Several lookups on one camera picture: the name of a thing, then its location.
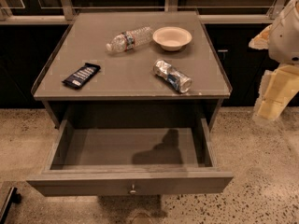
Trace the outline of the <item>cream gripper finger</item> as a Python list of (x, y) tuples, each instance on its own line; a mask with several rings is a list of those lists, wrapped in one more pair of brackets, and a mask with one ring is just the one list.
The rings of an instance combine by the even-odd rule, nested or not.
[(269, 48), (269, 32), (270, 32), (271, 26), (268, 25), (263, 30), (261, 30), (260, 33), (258, 33), (256, 36), (254, 36), (250, 42), (249, 47), (252, 49), (268, 49)]
[(259, 122), (276, 120), (299, 92), (299, 65), (281, 63), (274, 71), (266, 70), (253, 108)]

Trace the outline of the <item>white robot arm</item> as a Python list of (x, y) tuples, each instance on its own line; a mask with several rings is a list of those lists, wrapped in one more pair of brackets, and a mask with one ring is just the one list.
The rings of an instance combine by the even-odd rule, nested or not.
[(290, 0), (273, 23), (250, 40), (249, 47), (267, 49), (278, 62), (274, 71), (264, 72), (253, 110), (256, 121), (274, 121), (299, 92), (299, 0)]

